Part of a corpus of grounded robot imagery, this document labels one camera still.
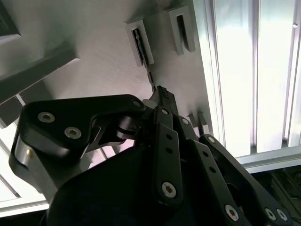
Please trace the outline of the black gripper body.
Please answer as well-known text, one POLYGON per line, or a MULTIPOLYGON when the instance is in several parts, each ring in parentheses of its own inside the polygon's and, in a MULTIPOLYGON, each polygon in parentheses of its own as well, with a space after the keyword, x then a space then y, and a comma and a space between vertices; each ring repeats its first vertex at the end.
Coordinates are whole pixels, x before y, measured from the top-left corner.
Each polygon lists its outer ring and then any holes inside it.
POLYGON ((164 206, 151 189, 151 152, 133 149, 66 182, 47 211, 47 226, 223 226, 200 175, 181 161, 184 198, 164 206))

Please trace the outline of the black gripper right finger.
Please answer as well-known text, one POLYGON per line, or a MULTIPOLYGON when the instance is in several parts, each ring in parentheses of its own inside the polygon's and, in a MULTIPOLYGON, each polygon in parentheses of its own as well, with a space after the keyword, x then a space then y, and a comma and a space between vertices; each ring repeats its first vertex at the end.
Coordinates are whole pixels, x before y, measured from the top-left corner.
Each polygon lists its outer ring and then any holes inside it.
POLYGON ((188 188, 200 221, 209 226, 290 226, 282 206, 211 135, 197 137, 178 113, 175 97, 158 87, 160 106, 173 117, 180 151, 188 164, 188 188))

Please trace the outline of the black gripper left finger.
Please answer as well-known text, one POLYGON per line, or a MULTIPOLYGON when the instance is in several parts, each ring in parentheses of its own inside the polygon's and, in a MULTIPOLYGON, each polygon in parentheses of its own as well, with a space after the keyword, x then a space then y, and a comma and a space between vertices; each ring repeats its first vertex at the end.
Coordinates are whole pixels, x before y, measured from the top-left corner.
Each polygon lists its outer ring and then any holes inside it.
POLYGON ((13 172, 51 204, 69 180, 133 148, 152 153, 151 189, 164 206, 183 201, 178 134, 173 117, 132 95, 38 101, 21 111, 9 160, 13 172))

